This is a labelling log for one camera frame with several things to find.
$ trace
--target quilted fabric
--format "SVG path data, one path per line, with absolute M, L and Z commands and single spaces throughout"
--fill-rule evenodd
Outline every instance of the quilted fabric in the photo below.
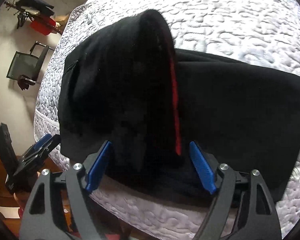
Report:
M 203 51 L 300 75 L 300 6 L 295 0 L 89 0 L 71 14 L 39 90 L 34 137 L 58 133 L 58 97 L 66 56 L 85 38 L 123 17 L 160 11 L 176 48 Z M 62 169 L 59 147 L 50 157 Z M 274 172 L 277 169 L 273 160 Z M 140 195 L 104 178 L 91 197 L 136 228 L 159 239 L 193 238 L 206 210 Z M 300 153 L 286 192 L 276 205 L 282 236 L 300 218 Z M 229 233 L 234 211 L 224 234 Z

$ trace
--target black fabric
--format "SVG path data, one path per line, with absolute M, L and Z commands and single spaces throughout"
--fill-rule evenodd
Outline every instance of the black fabric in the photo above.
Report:
M 54 11 L 49 9 L 53 9 L 54 6 L 48 4 L 43 0 L 19 0 L 16 2 L 16 5 L 19 7 L 32 7 L 40 11 L 41 14 L 48 17 L 54 15 Z
M 58 117 L 63 155 L 82 162 L 109 139 L 115 157 L 106 174 L 138 191 L 201 205 L 206 192 L 188 156 L 196 140 L 235 170 L 260 170 L 278 201 L 300 149 L 300 77 L 174 50 L 167 24 L 150 10 L 98 31 L 68 55 Z

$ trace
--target chair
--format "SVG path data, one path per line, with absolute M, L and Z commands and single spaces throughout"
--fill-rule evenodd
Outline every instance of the chair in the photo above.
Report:
M 32 55 L 36 45 L 44 47 L 39 57 Z M 30 49 L 30 54 L 16 51 L 10 64 L 7 78 L 17 80 L 18 85 L 22 90 L 28 89 L 29 85 L 35 85 L 49 49 L 54 50 L 49 46 L 36 41 Z

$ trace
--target bed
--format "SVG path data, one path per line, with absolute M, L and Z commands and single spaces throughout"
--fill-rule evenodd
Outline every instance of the bed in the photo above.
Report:
M 160 11 L 176 48 L 203 51 L 300 75 L 300 6 L 295 0 L 88 0 L 71 14 L 39 90 L 34 137 L 59 133 L 58 97 L 66 56 L 85 38 L 146 9 Z M 63 170 L 59 146 L 50 158 Z M 279 160 L 273 160 L 274 169 Z M 104 176 L 91 198 L 134 227 L 159 239 L 192 239 L 207 210 L 154 199 Z M 300 152 L 276 204 L 284 237 L 300 218 Z M 224 234 L 231 231 L 232 210 Z

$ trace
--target silver bolt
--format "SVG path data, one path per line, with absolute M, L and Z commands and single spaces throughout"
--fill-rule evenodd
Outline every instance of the silver bolt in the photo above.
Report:
M 260 171 L 258 171 L 258 170 L 252 170 L 252 174 L 254 176 L 259 176 L 260 175 Z
M 50 172 L 49 169 L 44 169 L 44 170 L 41 171 L 41 174 L 45 176 L 45 175 L 48 175 L 49 172 Z
M 221 163 L 220 164 L 220 169 L 222 169 L 223 171 L 226 171 L 227 169 L 229 169 L 229 166 L 228 166 L 228 164 Z
M 78 171 L 82 168 L 82 164 L 81 163 L 76 163 L 75 165 L 73 165 L 73 168 Z

